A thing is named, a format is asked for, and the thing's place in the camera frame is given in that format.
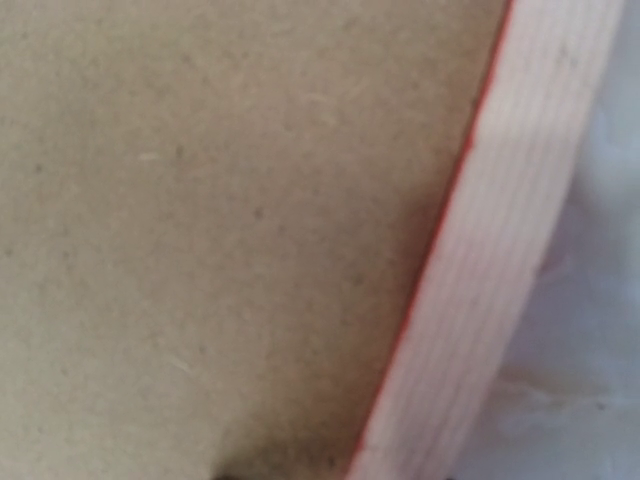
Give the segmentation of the brown cardboard backing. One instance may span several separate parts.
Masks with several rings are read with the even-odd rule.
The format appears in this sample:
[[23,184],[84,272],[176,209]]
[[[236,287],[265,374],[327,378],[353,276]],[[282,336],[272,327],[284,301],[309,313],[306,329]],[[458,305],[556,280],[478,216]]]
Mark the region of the brown cardboard backing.
[[1,475],[339,479],[502,1],[5,1]]

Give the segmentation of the red wooden picture frame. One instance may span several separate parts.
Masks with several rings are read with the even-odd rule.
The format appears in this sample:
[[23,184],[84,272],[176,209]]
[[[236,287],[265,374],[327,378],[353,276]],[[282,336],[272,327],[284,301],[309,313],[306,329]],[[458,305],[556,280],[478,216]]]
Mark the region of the red wooden picture frame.
[[543,261],[623,11],[620,1],[507,3],[348,478],[450,473]]

